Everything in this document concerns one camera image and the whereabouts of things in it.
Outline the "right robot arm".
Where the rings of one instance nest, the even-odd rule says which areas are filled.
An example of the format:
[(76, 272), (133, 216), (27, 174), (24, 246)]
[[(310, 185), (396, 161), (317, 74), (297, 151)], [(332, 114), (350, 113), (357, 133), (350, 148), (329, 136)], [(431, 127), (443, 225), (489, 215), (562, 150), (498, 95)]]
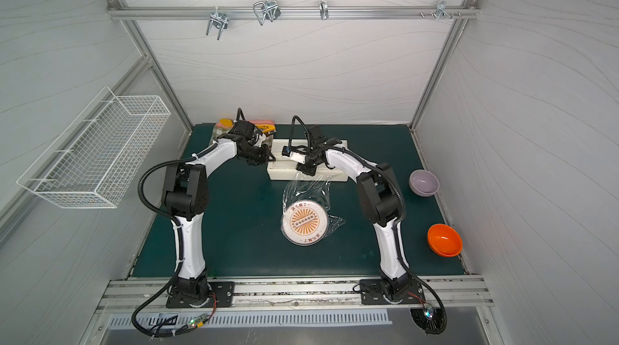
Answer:
[(305, 145), (289, 140), (282, 156), (297, 163), (297, 170), (314, 176), (319, 165), (344, 172), (356, 183), (359, 204), (372, 224), (380, 252), (380, 288), (393, 304), (405, 299), (409, 289), (421, 287), (421, 280), (409, 268), (401, 235), (406, 204), (389, 164), (376, 164), (359, 156), (342, 141), (326, 138), (319, 127), (304, 130)]

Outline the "round printed plate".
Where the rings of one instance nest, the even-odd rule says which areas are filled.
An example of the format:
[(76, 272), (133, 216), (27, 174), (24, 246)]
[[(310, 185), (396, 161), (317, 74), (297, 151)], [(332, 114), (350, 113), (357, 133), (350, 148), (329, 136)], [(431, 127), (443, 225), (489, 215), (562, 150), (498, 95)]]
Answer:
[(284, 210), (281, 230), (284, 237), (298, 246), (310, 246), (322, 240), (329, 227), (327, 210), (317, 202), (294, 202)]

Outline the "clear plastic wrap sheet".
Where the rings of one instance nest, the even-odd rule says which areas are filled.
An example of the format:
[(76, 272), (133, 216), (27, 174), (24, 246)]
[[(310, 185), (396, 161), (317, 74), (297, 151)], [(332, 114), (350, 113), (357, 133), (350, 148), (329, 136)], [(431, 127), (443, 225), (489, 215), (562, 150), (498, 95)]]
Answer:
[(325, 238), (340, 229), (346, 221), (330, 212), (330, 182), (321, 181), (320, 179), (302, 181), (300, 174), (298, 174), (295, 180), (290, 181), (285, 187), (282, 196), (282, 215), (284, 210), (291, 206), (294, 202), (310, 200), (319, 203), (327, 210), (329, 219), (327, 235), (322, 239), (325, 240)]

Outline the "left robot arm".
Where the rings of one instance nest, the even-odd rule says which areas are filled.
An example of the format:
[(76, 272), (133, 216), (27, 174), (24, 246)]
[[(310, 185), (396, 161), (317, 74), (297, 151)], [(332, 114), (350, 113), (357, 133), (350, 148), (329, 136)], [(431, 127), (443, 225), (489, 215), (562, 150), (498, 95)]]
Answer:
[(209, 175), (235, 158), (254, 165), (272, 161), (267, 138), (254, 123), (240, 119), (205, 150), (166, 168), (162, 203), (172, 215), (178, 255), (170, 286), (173, 304), (201, 307), (211, 299), (201, 232), (202, 219), (210, 203)]

